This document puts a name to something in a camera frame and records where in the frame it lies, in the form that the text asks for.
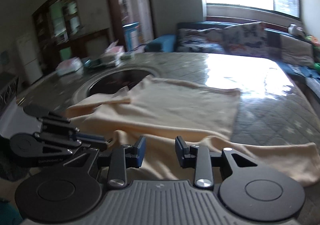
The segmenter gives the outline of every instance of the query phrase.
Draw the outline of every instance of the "patterned pillow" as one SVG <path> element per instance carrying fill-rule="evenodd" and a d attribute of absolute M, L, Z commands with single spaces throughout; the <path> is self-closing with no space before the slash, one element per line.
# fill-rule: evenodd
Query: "patterned pillow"
<path fill-rule="evenodd" d="M 263 22 L 245 23 L 223 29 L 225 46 L 234 55 L 268 58 L 267 35 Z"/>
<path fill-rule="evenodd" d="M 179 29 L 179 42 L 181 40 L 197 37 L 205 43 L 223 44 L 223 31 L 219 28 L 209 28 L 203 30 L 196 29 Z"/>
<path fill-rule="evenodd" d="M 315 62 L 310 43 L 283 34 L 280 35 L 280 40 L 282 46 L 281 57 L 285 63 L 313 68 Z"/>
<path fill-rule="evenodd" d="M 177 52 L 225 53 L 222 29 L 179 29 Z"/>

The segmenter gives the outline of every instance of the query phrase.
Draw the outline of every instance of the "gray ribbed platform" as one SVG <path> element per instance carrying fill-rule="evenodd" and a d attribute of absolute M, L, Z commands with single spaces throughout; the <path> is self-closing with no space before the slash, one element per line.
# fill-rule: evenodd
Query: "gray ribbed platform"
<path fill-rule="evenodd" d="M 38 223 L 25 221 L 22 225 Z M 210 191 L 180 181 L 133 181 L 124 190 L 109 192 L 84 218 L 68 225 L 245 225 L 233 217 Z M 296 221 L 282 223 L 298 225 Z"/>

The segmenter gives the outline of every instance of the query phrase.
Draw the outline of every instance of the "metal screw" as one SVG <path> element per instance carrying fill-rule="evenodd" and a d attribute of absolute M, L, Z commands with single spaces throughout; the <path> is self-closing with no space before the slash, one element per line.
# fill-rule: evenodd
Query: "metal screw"
<path fill-rule="evenodd" d="M 124 185 L 124 181 L 121 179 L 112 179 L 108 183 L 112 187 L 122 187 Z"/>
<path fill-rule="evenodd" d="M 212 186 L 212 181 L 208 179 L 199 179 L 196 181 L 196 185 L 202 188 L 207 188 Z"/>

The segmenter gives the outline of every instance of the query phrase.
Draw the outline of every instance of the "refrigerator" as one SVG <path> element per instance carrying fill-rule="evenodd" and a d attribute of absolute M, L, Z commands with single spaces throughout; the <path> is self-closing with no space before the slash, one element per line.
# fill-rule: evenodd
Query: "refrigerator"
<path fill-rule="evenodd" d="M 16 39 L 17 53 L 22 66 L 21 73 L 25 81 L 32 85 L 43 76 L 37 57 L 37 43 L 32 33 L 26 33 Z"/>

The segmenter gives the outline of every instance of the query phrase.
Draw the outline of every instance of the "cream cloth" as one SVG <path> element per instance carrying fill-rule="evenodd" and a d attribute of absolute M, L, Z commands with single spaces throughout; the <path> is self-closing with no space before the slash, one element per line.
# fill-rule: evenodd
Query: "cream cloth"
<path fill-rule="evenodd" d="M 211 151 L 239 150 L 303 186 L 319 181 L 320 157 L 314 143 L 251 146 L 229 141 L 239 99 L 238 89 L 148 76 L 130 91 L 125 87 L 113 95 L 90 96 L 68 108 L 66 116 L 82 132 L 112 138 L 114 146 L 134 144 L 142 134 L 147 137 L 142 167 L 128 170 L 129 180 L 192 180 L 194 171 L 180 168 L 175 155 L 174 138 L 181 135 L 188 145 L 204 144 Z"/>

